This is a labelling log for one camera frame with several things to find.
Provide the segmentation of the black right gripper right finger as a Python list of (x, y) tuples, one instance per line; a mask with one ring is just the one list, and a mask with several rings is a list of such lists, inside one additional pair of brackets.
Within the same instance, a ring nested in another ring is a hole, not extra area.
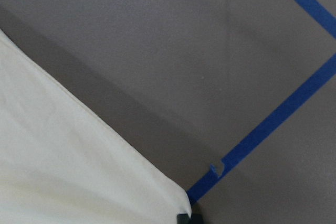
[(191, 224), (203, 224), (203, 216), (193, 213), (191, 215)]

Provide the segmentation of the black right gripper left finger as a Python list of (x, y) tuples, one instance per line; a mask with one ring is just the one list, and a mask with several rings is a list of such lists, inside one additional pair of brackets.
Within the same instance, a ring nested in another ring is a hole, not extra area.
[(178, 214), (176, 216), (177, 224), (188, 224), (189, 223), (189, 215), (188, 214)]

